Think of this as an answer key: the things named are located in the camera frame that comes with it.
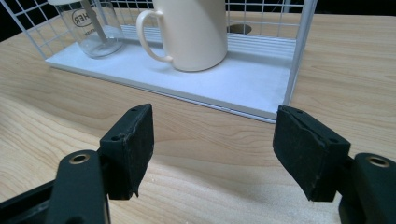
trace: white plastic tray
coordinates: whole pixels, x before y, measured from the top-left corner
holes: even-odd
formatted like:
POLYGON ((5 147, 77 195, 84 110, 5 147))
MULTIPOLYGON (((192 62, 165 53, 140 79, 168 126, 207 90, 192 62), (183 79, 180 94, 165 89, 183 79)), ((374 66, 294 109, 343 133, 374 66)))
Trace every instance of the white plastic tray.
MULTIPOLYGON (((91 59, 75 43, 46 62, 85 76, 275 122, 277 107, 285 99, 295 40, 229 34, 229 51, 223 62, 203 72, 184 73, 150 58, 133 26, 122 29, 126 44, 108 57, 91 59)), ((147 28, 146 33, 154 51, 163 55, 158 29, 147 28)))

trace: glass jar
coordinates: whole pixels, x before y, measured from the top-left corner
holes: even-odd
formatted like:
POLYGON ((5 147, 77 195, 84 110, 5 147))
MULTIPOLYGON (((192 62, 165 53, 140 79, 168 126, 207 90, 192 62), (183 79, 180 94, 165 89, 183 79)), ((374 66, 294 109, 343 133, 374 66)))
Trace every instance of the glass jar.
POLYGON ((110 0, 48 0, 88 56, 107 56, 123 45, 120 23, 110 0))

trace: table surface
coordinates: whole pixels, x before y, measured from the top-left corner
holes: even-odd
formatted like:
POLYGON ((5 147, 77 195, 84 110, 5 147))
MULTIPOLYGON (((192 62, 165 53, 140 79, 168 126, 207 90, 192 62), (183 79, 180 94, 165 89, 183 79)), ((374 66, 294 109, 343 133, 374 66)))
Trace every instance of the table surface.
MULTIPOLYGON (((151 103, 155 149, 140 197, 113 223, 338 223, 277 160, 274 124, 57 70, 24 35, 0 43, 0 202, 52 180, 58 162, 151 103)), ((396 18, 315 15, 291 106, 396 161, 396 18)))

